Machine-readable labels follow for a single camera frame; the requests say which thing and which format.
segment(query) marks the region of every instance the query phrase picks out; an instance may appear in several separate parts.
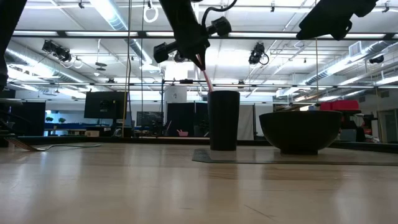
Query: cable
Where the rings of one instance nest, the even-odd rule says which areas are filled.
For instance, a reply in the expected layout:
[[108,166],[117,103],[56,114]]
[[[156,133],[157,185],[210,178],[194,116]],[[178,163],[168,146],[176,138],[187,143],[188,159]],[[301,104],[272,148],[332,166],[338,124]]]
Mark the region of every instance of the cable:
[[[155,16],[152,19],[148,19],[147,17],[147,11],[149,10],[154,10],[155,11]],[[148,6],[145,7],[144,6],[144,20],[147,23],[151,23],[151,22],[155,22],[157,20],[157,18],[159,17],[159,10],[157,7],[153,7],[153,3],[152,0],[148,0]]]
[[267,61],[267,63],[262,63],[262,62],[259,62],[261,65],[268,65],[268,63],[269,63],[269,57],[268,57],[268,55],[267,54],[264,54],[264,56],[266,56],[267,57],[267,59],[268,59],[268,61]]
[[238,0],[234,0],[234,1],[233,1],[228,7],[226,7],[226,8],[218,9],[218,8],[216,8],[216,7],[208,7],[208,8],[206,9],[205,13],[203,14],[202,19],[201,19],[201,26],[202,26],[203,28],[206,29],[206,18],[207,18],[207,15],[209,14],[210,11],[225,12],[225,11],[231,9],[232,7],[234,7],[234,5],[236,4],[237,1],[238,1]]
[[37,148],[38,150],[42,150],[42,151],[47,151],[49,149],[51,149],[52,147],[79,147],[79,148],[89,148],[89,147],[100,147],[102,146],[102,144],[95,144],[95,145],[91,145],[91,146],[76,146],[76,145],[68,145],[68,144],[56,144],[56,145],[51,145],[51,146],[46,146],[46,147],[40,147]]

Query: fluorescent light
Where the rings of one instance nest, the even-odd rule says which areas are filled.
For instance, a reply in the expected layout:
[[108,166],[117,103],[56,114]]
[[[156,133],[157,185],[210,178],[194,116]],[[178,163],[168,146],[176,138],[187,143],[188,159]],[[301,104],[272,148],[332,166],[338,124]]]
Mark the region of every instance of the fluorescent light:
[[358,80],[360,80],[360,79],[361,79],[361,78],[359,78],[359,77],[350,78],[349,80],[345,80],[345,81],[339,83],[339,85],[347,85],[347,84],[356,82],[356,81],[358,81]]
[[147,32],[148,37],[173,37],[173,32]]
[[139,69],[142,69],[142,71],[145,71],[145,72],[160,72],[159,67],[149,65],[149,64],[144,64],[143,66],[139,67]]
[[394,76],[394,77],[389,77],[389,78],[385,78],[383,80],[377,81],[376,85],[384,85],[384,84],[397,82],[397,81],[398,81],[398,76]]
[[231,32],[230,37],[269,37],[269,38],[296,38],[296,33],[261,33],[261,32]]
[[57,83],[56,85],[90,85],[89,83]]
[[24,88],[24,89],[30,90],[30,91],[39,91],[38,89],[36,89],[36,88],[34,88],[34,87],[30,86],[30,85],[26,85],[26,84],[21,84],[21,85],[10,84],[10,85],[15,86],[15,87],[19,87],[19,88]]
[[340,96],[325,96],[325,97],[319,98],[319,101],[329,101],[329,100],[337,99],[339,97]]
[[12,84],[15,85],[50,85],[51,83],[47,83],[47,82],[13,82]]
[[378,88],[383,88],[383,89],[396,89],[398,86],[378,86]]
[[174,86],[200,86],[199,84],[174,84]]
[[344,96],[354,96],[354,95],[357,95],[357,94],[359,94],[359,93],[363,93],[365,90],[359,90],[359,91],[355,91],[355,92],[353,92],[353,93],[348,93],[348,94],[346,94],[346,95],[344,95]]
[[292,87],[292,85],[257,85],[257,87],[283,88],[283,87]]
[[80,92],[75,91],[75,90],[60,89],[59,92],[65,94],[65,95],[68,95],[68,96],[76,97],[76,98],[86,98],[85,94],[80,93]]
[[373,86],[337,86],[337,88],[362,88],[362,89],[371,89]]
[[[68,31],[65,32],[70,37],[91,37],[91,36],[98,36],[98,37],[128,37],[129,32],[127,31],[108,31],[108,32],[90,32],[90,31]],[[137,37],[137,32],[130,32],[131,37]]]
[[[347,34],[345,39],[377,39],[377,38],[383,38],[384,36],[385,34]],[[332,39],[333,37],[330,34],[328,34],[328,35],[323,35],[319,38]]]
[[251,85],[214,84],[215,87],[250,87]]
[[385,34],[347,34],[345,39],[355,39],[355,38],[383,38]]
[[24,30],[15,30],[13,35],[47,35],[54,36],[58,35],[55,31],[24,31]]

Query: ceiling pipe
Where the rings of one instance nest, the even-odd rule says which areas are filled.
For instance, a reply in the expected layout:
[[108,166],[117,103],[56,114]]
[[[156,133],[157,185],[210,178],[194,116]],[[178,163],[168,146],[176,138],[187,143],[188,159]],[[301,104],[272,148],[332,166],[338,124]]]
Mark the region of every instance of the ceiling pipe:
[[[397,43],[396,41],[378,41],[378,42],[368,42],[366,46],[365,42],[362,43],[362,48],[361,50],[361,55],[360,57],[358,56],[351,56],[348,53],[343,54],[342,56],[334,59],[333,61],[329,62],[326,64],[318,73],[317,71],[313,71],[312,73],[309,74],[309,78],[302,81],[299,83],[299,85],[311,85],[323,78],[329,77],[330,75],[336,74],[352,65],[354,65],[356,62],[361,61],[361,60],[368,60],[380,55],[385,54],[385,52],[382,52],[384,49],[392,46],[393,44]],[[278,96],[287,96],[291,95],[292,93],[296,92],[300,88],[297,87],[291,87],[291,88],[286,88],[284,90],[278,90]]]
[[[128,31],[128,23],[123,19],[123,16],[119,12],[118,5],[113,0],[90,0],[90,3],[94,8],[101,14],[105,21],[114,30]],[[124,41],[130,46],[138,58],[143,63],[152,63],[151,57],[142,49],[142,46],[136,39],[124,39]]]
[[[63,81],[71,81],[77,83],[94,82],[94,80],[87,78],[84,75],[63,67],[62,65],[60,65],[59,62],[42,56],[34,52],[33,50],[29,50],[27,47],[17,44],[14,41],[10,41],[6,50],[5,58],[7,63],[28,65],[35,70],[42,69],[45,73],[58,75]],[[102,89],[112,91],[112,89],[107,87]]]

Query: computer monitor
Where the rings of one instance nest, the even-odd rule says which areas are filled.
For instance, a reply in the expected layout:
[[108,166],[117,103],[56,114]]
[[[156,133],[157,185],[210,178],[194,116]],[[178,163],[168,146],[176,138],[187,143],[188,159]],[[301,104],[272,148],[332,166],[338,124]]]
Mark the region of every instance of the computer monitor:
[[137,112],[137,126],[150,127],[153,122],[162,123],[162,112]]
[[116,91],[88,92],[86,95],[85,118],[126,119],[124,103],[126,93]]

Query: black bowl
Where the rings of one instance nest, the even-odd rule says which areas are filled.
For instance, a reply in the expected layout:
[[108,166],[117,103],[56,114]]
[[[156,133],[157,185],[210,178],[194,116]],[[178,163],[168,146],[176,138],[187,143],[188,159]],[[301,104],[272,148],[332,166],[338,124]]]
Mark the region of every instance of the black bowl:
[[262,132],[283,154],[318,154],[337,137],[340,112],[283,111],[260,115]]

